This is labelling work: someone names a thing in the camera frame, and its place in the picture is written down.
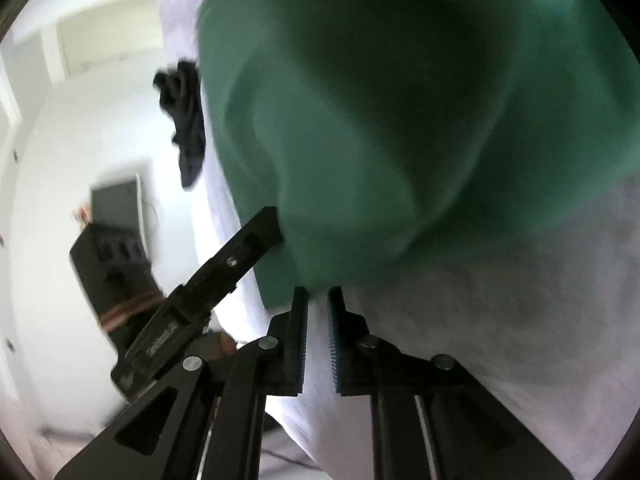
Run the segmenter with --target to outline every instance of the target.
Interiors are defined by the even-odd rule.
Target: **screw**
[[[380,344],[380,338],[369,334],[364,336],[359,343],[363,348],[372,349]]]
[[[445,372],[453,370],[453,368],[456,367],[456,364],[458,364],[458,362],[448,354],[434,355],[431,362],[438,370],[443,370]]]
[[[278,340],[268,335],[260,338],[260,341],[258,341],[258,346],[263,350],[271,350],[272,348],[276,348],[276,346],[278,346]]]
[[[187,357],[184,361],[182,361],[182,368],[187,370],[188,372],[194,372],[198,368],[202,366],[202,359],[192,355],[191,357]]]
[[[128,391],[129,388],[133,386],[133,372],[120,379],[120,386],[122,386],[122,389],[125,391]]]

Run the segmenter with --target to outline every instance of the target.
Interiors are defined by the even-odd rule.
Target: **bolt head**
[[[271,350],[272,348],[276,348],[276,346],[278,346],[278,340],[268,335],[260,338],[260,341],[258,341],[258,346],[263,350]]]
[[[375,335],[366,335],[359,341],[360,346],[367,349],[373,349],[380,344],[380,338]]]
[[[448,354],[434,355],[431,362],[438,370],[443,370],[445,372],[453,370],[453,368],[456,367],[456,364],[458,364],[458,362]]]
[[[199,357],[192,355],[191,357],[187,357],[184,361],[182,361],[182,368],[187,370],[188,372],[194,372],[202,366],[202,359]]]

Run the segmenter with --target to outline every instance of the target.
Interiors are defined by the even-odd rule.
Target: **black cloth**
[[[156,73],[154,87],[160,91],[160,107],[174,120],[172,141],[180,148],[180,179],[182,188],[188,189],[202,170],[206,147],[196,64],[181,60],[175,70]]]

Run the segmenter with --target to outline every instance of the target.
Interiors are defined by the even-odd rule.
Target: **bed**
[[[170,61],[197,56],[200,1],[160,0]],[[192,193],[203,263],[240,227],[210,126]],[[640,180],[629,177],[537,240],[345,295],[373,333],[402,351],[456,357],[577,480],[591,480],[640,406]],[[266,333],[251,273],[216,314],[237,340]],[[373,478],[369,402],[332,394],[327,326],[319,294],[310,304],[303,393],[269,398],[267,412],[335,480]]]

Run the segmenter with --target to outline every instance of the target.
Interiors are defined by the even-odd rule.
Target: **green cloth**
[[[205,0],[201,74],[265,306],[531,236],[638,166],[640,66],[598,0]]]

